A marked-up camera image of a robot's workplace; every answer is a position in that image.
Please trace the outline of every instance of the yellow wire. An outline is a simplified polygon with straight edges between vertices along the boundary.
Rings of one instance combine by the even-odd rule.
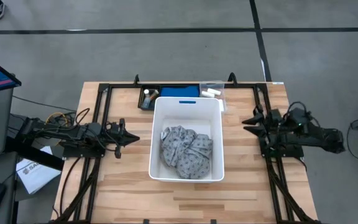
[[[65,121],[66,121],[66,123],[65,123],[64,125],[68,126],[68,120],[67,120],[65,114],[63,114],[62,112],[56,112],[56,113],[53,113],[53,114],[49,115],[49,117],[47,118],[45,124],[47,124],[47,123],[49,122],[49,119],[50,119],[53,115],[56,115],[56,114],[62,115],[62,116],[65,118]]]

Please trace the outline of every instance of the clear plastic container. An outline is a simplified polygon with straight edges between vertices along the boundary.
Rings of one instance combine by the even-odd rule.
[[[227,111],[226,100],[224,98],[224,81],[200,82],[200,97],[218,99],[221,112]]]

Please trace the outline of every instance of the paper sheet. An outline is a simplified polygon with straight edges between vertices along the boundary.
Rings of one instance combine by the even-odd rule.
[[[50,146],[45,146],[41,151],[49,153],[52,155],[52,150]],[[19,170],[32,161],[28,159],[23,159],[16,164],[16,170]],[[33,163],[26,168],[20,170],[17,174],[20,179],[23,181],[24,187],[27,189],[29,194],[34,194],[40,190],[43,186],[49,183],[53,178],[58,176],[61,173],[59,170],[55,170],[38,163]]]

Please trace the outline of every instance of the white cylinder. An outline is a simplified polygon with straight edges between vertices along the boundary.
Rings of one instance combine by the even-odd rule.
[[[221,112],[224,112],[223,100],[219,100],[219,108],[221,109]]]
[[[212,94],[215,94],[217,96],[220,96],[221,95],[221,92],[220,91],[217,91],[217,90],[214,90],[214,89],[211,89],[211,88],[208,88],[206,90],[208,93],[212,93]]]
[[[208,97],[208,98],[215,98],[215,94],[208,93],[207,91],[202,91],[201,96],[205,96],[205,97]]]

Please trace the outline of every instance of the black clamp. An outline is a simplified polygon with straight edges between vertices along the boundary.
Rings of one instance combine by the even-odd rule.
[[[227,81],[228,82],[233,82],[234,87],[238,86],[237,77],[236,77],[236,75],[234,73],[230,73],[229,79],[227,79]]]
[[[98,92],[103,92],[104,90],[106,90],[109,87],[110,84],[108,83],[100,83],[99,84],[99,88],[98,88]]]
[[[139,82],[139,74],[135,75],[135,80],[134,80],[134,85],[135,86],[139,86],[138,82]]]

